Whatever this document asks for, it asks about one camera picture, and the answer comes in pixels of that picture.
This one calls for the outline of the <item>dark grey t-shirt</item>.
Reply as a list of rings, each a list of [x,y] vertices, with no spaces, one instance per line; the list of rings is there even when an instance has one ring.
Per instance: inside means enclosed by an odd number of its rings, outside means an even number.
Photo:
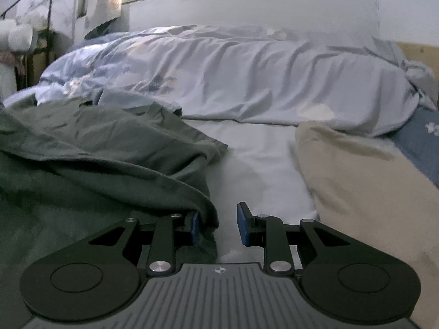
[[[75,98],[1,109],[1,327],[29,314],[19,293],[34,261],[127,218],[197,216],[194,246],[178,262],[217,258],[219,226],[206,169],[226,144],[166,108],[96,106]]]

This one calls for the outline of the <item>black metal clothes rack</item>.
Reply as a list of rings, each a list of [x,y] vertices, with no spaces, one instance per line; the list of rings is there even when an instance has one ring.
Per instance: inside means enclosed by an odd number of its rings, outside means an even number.
[[[6,9],[1,14],[1,20],[8,19],[7,12],[18,4],[14,2]],[[14,19],[17,25],[32,26],[33,46],[30,51],[27,53],[1,51],[1,64],[14,70],[18,91],[37,84],[43,70],[54,61],[53,46],[56,32],[51,28],[52,5],[53,0],[30,0],[27,12]]]

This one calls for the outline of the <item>beige garment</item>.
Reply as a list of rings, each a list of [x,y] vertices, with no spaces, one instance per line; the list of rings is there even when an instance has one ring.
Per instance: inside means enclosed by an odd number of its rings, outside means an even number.
[[[412,319],[438,327],[438,188],[389,141],[317,122],[296,129],[296,155],[321,222],[411,265]]]

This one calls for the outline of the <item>light blue duvet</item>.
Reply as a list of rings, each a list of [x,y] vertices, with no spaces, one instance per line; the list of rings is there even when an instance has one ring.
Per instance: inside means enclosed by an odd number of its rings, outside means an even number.
[[[419,106],[433,109],[438,84],[396,43],[368,33],[183,25],[73,47],[43,72],[36,99],[80,96],[126,107],[157,102],[193,120],[315,120],[378,136]]]

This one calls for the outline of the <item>dark blue pillow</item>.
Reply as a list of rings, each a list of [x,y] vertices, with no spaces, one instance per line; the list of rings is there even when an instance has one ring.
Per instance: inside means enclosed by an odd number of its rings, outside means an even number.
[[[438,111],[419,106],[403,126],[388,136],[418,170],[438,187]]]

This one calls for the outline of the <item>white patterned curtain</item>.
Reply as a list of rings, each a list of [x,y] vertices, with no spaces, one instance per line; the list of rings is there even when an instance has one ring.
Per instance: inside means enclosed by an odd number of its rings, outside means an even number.
[[[89,0],[84,22],[85,32],[90,33],[101,25],[119,18],[120,15],[120,0]]]

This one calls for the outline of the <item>wooden headboard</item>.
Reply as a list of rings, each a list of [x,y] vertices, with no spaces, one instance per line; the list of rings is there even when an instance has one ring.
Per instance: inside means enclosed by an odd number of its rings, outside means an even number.
[[[415,60],[429,66],[435,78],[439,77],[439,47],[434,45],[397,42],[409,60]]]

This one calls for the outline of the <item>white quilted bedding roll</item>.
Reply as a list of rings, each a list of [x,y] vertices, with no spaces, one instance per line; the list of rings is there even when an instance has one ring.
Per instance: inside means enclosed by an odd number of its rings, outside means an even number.
[[[33,28],[29,24],[17,25],[14,19],[0,22],[0,51],[27,53],[33,46]]]

